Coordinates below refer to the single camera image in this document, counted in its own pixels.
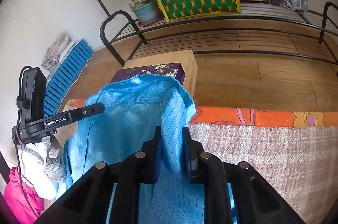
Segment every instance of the red plate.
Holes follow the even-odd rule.
[[[155,20],[155,21],[153,21],[151,23],[145,24],[145,25],[141,24],[141,22],[138,21],[136,23],[136,25],[139,26],[139,27],[152,26],[153,24],[156,24],[157,22],[161,21],[162,19],[163,19],[163,17],[161,17],[161,18],[159,18],[159,19],[157,19],[157,20]]]

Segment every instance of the white glove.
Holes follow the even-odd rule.
[[[63,149],[53,135],[50,137],[50,143],[51,147],[48,149],[44,172],[48,175],[50,180],[64,183],[65,164],[62,159]]]
[[[50,141],[26,144],[18,150],[23,180],[28,186],[33,185],[38,196],[52,200],[59,189],[59,183],[52,181],[44,172],[47,161],[47,151]]]

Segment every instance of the orange blanket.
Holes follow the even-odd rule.
[[[196,107],[191,123],[256,127],[338,126],[338,112],[284,112],[240,108]]]

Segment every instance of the beige rug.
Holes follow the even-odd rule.
[[[249,162],[307,224],[321,223],[338,198],[338,127],[189,129],[222,161]]]

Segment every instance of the potted plant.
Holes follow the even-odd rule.
[[[159,9],[157,0],[131,0],[128,7],[135,13],[142,25],[152,23],[163,17],[163,13]]]

